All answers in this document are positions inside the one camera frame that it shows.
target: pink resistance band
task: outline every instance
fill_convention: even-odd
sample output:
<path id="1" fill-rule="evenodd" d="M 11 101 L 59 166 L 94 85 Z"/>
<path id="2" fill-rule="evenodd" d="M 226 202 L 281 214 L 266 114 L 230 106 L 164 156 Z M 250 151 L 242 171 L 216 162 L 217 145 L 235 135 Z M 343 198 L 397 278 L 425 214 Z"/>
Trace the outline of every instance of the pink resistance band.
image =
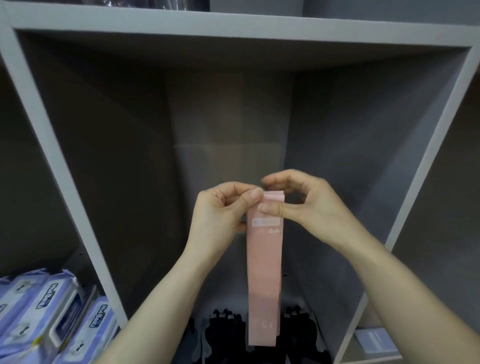
<path id="1" fill-rule="evenodd" d="M 262 202 L 285 201 L 283 191 L 266 191 L 247 212 L 248 344 L 275 346 L 280 335 L 283 218 L 262 214 Z"/>

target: fingernail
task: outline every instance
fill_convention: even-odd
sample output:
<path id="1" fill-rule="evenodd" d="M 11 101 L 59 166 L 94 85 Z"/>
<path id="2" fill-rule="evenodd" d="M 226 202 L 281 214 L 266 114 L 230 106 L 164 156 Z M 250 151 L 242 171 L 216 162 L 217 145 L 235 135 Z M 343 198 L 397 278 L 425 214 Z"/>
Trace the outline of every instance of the fingernail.
<path id="1" fill-rule="evenodd" d="M 255 188 L 252 192 L 250 192 L 250 197 L 254 200 L 258 200 L 262 196 L 263 190 L 259 188 Z"/>
<path id="2" fill-rule="evenodd" d="M 260 204 L 260 205 L 258 205 L 258 210 L 259 210 L 260 212 L 265 213 L 265 214 L 268 214 L 268 213 L 272 212 L 272 208 L 271 208 L 269 205 L 267 205 L 267 204 Z"/>

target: hand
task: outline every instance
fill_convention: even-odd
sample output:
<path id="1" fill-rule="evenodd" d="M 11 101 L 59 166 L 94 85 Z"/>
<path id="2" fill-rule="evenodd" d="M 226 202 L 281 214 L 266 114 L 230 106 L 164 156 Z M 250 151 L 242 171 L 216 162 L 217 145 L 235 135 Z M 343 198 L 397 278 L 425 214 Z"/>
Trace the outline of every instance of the hand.
<path id="1" fill-rule="evenodd" d="M 267 190 L 299 191 L 306 195 L 300 205 L 260 204 L 258 209 L 264 214 L 293 220 L 337 250 L 361 236 L 371 237 L 326 180 L 298 170 L 284 170 L 264 177 L 262 182 Z"/>
<path id="2" fill-rule="evenodd" d="M 230 245 L 237 230 L 245 231 L 240 219 L 263 196 L 252 184 L 226 182 L 197 196 L 185 254 L 203 259 L 213 267 Z"/>

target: person's left hand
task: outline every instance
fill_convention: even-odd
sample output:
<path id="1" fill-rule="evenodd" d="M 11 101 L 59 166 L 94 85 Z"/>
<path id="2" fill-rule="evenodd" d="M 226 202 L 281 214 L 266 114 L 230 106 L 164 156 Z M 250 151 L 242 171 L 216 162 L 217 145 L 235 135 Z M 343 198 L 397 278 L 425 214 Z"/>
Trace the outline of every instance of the person's left hand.
<path id="1" fill-rule="evenodd" d="M 240 219 L 263 196 L 253 184 L 226 182 L 201 191 L 193 209 L 190 234 L 184 254 L 204 259 L 213 267 L 230 245 L 237 230 L 245 230 Z"/>

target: brand logo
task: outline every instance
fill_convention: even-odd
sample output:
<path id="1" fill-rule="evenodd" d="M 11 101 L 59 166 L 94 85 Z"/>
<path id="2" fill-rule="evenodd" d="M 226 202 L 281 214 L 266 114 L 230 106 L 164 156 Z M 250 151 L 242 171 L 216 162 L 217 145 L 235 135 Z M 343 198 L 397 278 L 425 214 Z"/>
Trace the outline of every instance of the brand logo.
<path id="1" fill-rule="evenodd" d="M 89 328 L 97 328 L 97 327 L 100 326 L 100 324 L 103 321 L 103 318 L 105 317 L 105 311 L 107 310 L 107 308 L 108 308 L 107 304 L 103 304 L 103 305 L 100 306 L 98 312 L 96 313 L 92 322 L 88 326 Z"/>
<path id="2" fill-rule="evenodd" d="M 58 287 L 58 283 L 52 283 L 50 285 L 50 287 L 48 288 L 47 290 L 47 293 L 45 293 L 42 297 L 42 299 L 40 300 L 40 302 L 38 303 L 38 305 L 36 305 L 36 309 L 40 309 L 40 308 L 45 308 L 48 306 L 48 304 L 50 303 L 50 301 L 52 300 L 53 296 L 55 295 L 55 289 Z"/>

